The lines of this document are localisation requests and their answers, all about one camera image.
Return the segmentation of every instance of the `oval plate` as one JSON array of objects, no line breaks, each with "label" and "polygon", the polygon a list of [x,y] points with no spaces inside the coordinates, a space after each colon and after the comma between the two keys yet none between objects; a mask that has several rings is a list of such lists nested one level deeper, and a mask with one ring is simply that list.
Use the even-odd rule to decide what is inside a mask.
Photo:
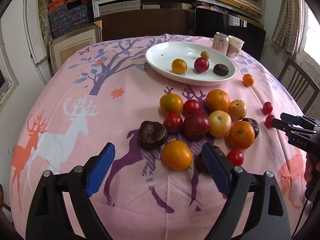
[{"label": "oval plate", "polygon": [[[198,73],[194,70],[193,64],[200,57],[201,52],[207,51],[210,55],[209,69],[204,73]],[[171,63],[175,59],[183,59],[188,66],[184,74],[175,74],[172,72]],[[148,64],[159,74],[172,80],[196,86],[213,86],[230,80],[236,74],[236,67],[230,59],[222,53],[194,43],[171,41],[163,42],[152,46],[146,52]],[[213,67],[216,64],[224,64],[228,67],[227,76],[221,77],[213,73]]]}]

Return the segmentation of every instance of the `table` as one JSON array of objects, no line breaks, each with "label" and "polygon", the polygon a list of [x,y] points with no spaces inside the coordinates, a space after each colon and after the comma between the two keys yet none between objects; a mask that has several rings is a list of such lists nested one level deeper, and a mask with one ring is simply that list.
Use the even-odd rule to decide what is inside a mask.
[{"label": "table", "polygon": [[[148,36],[102,42],[76,52],[44,88],[22,128],[11,172],[11,206],[17,231],[24,236],[29,206],[42,173],[69,172],[97,155],[107,142],[116,147],[116,157],[98,193],[91,197],[101,221],[117,239],[171,240],[204,239],[224,203],[213,180],[191,169],[174,171],[160,160],[161,149],[141,150],[136,137],[145,120],[163,122],[159,99],[176,93],[184,101],[196,99],[204,104],[213,89],[226,91],[231,100],[241,99],[248,107],[247,117],[258,121],[260,134],[244,150],[243,167],[247,172],[272,171],[281,188],[293,228],[304,202],[305,152],[290,146],[285,133],[267,129],[261,109],[266,101],[274,105],[273,114],[302,112],[277,81],[259,62],[241,51],[236,75],[214,87],[196,87],[169,80],[146,64],[145,52],[154,44],[170,41],[194,42],[211,46],[204,37]],[[242,76],[250,73],[255,83],[242,85]],[[205,140],[188,143],[194,156]],[[227,154],[223,139],[216,139]],[[70,199],[66,207],[74,230]],[[249,194],[245,212],[249,212]],[[242,218],[236,233],[245,224]]]}]

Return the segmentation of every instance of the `red fruit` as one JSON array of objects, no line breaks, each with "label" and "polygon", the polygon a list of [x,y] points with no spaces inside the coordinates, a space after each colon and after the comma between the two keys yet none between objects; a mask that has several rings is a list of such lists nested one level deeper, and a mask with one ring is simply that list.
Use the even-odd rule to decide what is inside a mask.
[{"label": "red fruit", "polygon": [[243,153],[239,150],[230,151],[227,158],[233,166],[241,166],[244,161]]},{"label": "red fruit", "polygon": [[183,105],[183,112],[185,115],[191,114],[193,112],[199,112],[201,109],[201,105],[197,100],[190,99]]},{"label": "red fruit", "polygon": [[197,58],[195,63],[194,63],[194,68],[197,72],[203,73],[206,72],[209,68],[209,61],[207,61],[205,58],[200,57]]},{"label": "red fruit", "polygon": [[186,116],[183,121],[183,132],[191,140],[199,140],[209,131],[208,117],[200,112],[194,112]]},{"label": "red fruit", "polygon": [[272,110],[273,110],[273,105],[272,105],[272,103],[270,103],[270,102],[265,102],[265,103],[263,104],[263,107],[262,107],[262,112],[263,112],[263,114],[265,114],[265,115],[271,114]]},{"label": "red fruit", "polygon": [[266,117],[266,121],[264,122],[265,126],[268,127],[268,128],[272,128],[272,120],[275,118],[275,116],[273,114],[269,114],[267,117]]},{"label": "red fruit", "polygon": [[177,133],[182,128],[183,121],[178,114],[168,114],[163,121],[163,125],[169,133]]}]

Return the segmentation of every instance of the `metal screw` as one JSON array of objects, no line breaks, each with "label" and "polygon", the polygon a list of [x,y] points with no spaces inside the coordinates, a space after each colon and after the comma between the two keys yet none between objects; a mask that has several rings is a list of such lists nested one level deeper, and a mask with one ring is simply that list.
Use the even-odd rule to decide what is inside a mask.
[{"label": "metal screw", "polygon": [[241,173],[243,171],[243,169],[240,166],[236,166],[234,167],[234,169],[237,173]]},{"label": "metal screw", "polygon": [[266,175],[269,177],[269,178],[272,178],[273,177],[273,173],[271,171],[266,171]]},{"label": "metal screw", "polygon": [[83,167],[82,166],[76,166],[73,170],[74,170],[74,172],[79,173],[79,172],[81,172],[83,170]]},{"label": "metal screw", "polygon": [[43,173],[43,176],[44,176],[44,177],[49,177],[49,176],[50,176],[50,174],[51,174],[51,172],[50,172],[50,171],[45,171],[45,172]]}]

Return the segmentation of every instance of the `picture frame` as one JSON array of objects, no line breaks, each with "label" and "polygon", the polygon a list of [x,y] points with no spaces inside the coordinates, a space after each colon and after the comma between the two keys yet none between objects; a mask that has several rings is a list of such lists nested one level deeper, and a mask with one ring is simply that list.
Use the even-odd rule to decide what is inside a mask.
[{"label": "picture frame", "polygon": [[99,22],[86,25],[51,40],[49,49],[53,74],[75,52],[99,42],[102,42],[102,30]]}]

